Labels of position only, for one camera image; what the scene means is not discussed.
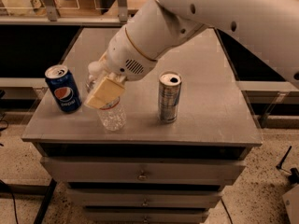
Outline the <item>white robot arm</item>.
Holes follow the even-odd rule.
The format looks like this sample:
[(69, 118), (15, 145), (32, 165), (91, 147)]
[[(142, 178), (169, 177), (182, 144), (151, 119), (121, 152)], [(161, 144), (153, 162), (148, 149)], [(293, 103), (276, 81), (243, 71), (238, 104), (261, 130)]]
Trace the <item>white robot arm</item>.
[(219, 29), (299, 85), (299, 2), (295, 0), (149, 0), (114, 35), (99, 63), (85, 104), (101, 108), (142, 79), (170, 49)]

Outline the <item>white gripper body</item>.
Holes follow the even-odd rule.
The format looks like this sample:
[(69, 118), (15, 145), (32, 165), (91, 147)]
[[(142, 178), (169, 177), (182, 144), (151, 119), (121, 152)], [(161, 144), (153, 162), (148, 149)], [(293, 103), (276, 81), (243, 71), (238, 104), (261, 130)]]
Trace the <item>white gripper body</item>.
[(137, 81), (147, 75), (157, 62), (135, 48), (123, 26), (110, 40), (100, 63), (109, 73), (126, 77), (128, 81)]

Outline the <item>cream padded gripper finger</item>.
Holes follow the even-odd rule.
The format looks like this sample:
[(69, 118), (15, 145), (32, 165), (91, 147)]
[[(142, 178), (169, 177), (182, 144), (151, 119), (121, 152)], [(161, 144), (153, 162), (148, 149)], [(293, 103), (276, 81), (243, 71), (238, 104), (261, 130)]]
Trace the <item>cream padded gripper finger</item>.
[(106, 63), (101, 61), (91, 62), (88, 65), (88, 79), (90, 81), (97, 80), (107, 74)]
[(119, 98), (125, 91), (124, 85), (109, 77), (96, 83), (88, 94), (85, 105), (99, 109)]

